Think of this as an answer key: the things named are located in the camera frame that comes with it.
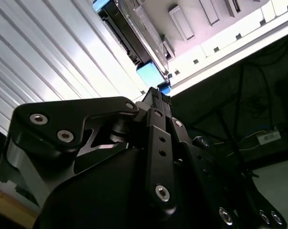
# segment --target cable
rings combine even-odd
[[[196,140],[196,139],[199,138],[199,137],[202,137],[202,136],[196,136],[196,137],[193,139],[193,141]]]
[[[261,73],[261,75],[262,75],[262,77],[263,77],[263,80],[264,80],[264,82],[265,82],[266,91],[267,91],[268,100],[269,100],[269,120],[270,120],[270,128],[273,129],[272,97],[271,97],[271,91],[270,91],[270,87],[269,87],[269,84],[268,84],[266,75],[265,75],[263,69],[261,69],[259,66],[255,65],[255,64],[252,64],[252,63],[250,63],[250,62],[248,62],[248,64],[251,65],[251,66],[256,67],[256,68],[260,71],[260,73]]]
[[[214,143],[213,145],[220,145],[220,144],[223,144],[225,142],[217,142],[217,143]]]
[[[248,151],[248,150],[255,149],[255,148],[259,147],[259,146],[260,146],[260,144],[256,145],[255,147],[249,148],[249,149],[240,149],[239,151]],[[227,157],[233,155],[234,153],[235,152],[232,152],[232,153],[228,154]]]
[[[254,62],[248,62],[248,63],[259,66],[259,67],[268,67],[268,66],[271,66],[271,65],[281,61],[286,56],[287,52],[288,52],[288,46],[285,49],[285,51],[275,61],[273,61],[271,63],[265,63],[265,64],[258,64],[258,63],[254,63]]]
[[[257,132],[255,132],[255,133],[253,133],[253,134],[250,134],[250,135],[246,135],[246,137],[244,137],[242,140],[244,140],[244,139],[247,139],[247,138],[249,138],[249,137],[252,137],[253,135],[257,135],[257,134],[260,134],[260,133],[266,133],[267,131],[266,130],[261,130],[261,131],[257,131]],[[221,145],[221,144],[224,144],[224,143],[226,143],[226,142],[217,142],[217,143],[214,143],[213,145]]]
[[[284,48],[287,45],[287,42],[288,42],[288,39],[285,40],[282,45],[279,45],[279,47],[277,47],[278,44],[275,44],[273,47],[270,47],[271,45],[269,45],[269,50],[265,50],[265,52],[263,51],[261,55],[251,57],[250,59],[254,60],[254,59],[259,59],[265,56],[273,55],[277,53],[278,51],[280,51],[282,48]]]
[[[255,132],[255,133],[253,133],[253,134],[251,134],[251,135],[249,135],[249,136],[247,136],[247,137],[244,137],[243,139],[252,137],[253,135],[257,135],[257,134],[260,134],[260,133],[265,133],[265,132],[266,132],[266,130],[257,131],[257,132]]]

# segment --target metal frame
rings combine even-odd
[[[192,87],[247,56],[288,35],[288,12],[202,61],[192,73],[171,80],[170,96]]]

